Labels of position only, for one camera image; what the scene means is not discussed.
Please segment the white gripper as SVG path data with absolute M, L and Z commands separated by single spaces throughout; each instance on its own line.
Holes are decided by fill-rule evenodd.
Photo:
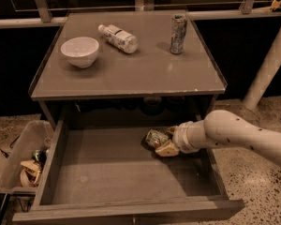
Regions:
M 156 148 L 155 152 L 161 157 L 175 157 L 180 150 L 185 154 L 196 153 L 206 144 L 203 121 L 189 121 L 178 127 L 171 126 L 166 132 L 173 136 L 173 142 L 168 141 Z

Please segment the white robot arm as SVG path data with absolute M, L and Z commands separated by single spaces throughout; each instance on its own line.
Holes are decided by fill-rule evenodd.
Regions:
M 281 133 L 254 126 L 240 116 L 215 110 L 197 122 L 174 127 L 172 138 L 155 149 L 161 157 L 180 152 L 196 153 L 200 149 L 238 146 L 254 152 L 281 167 Z

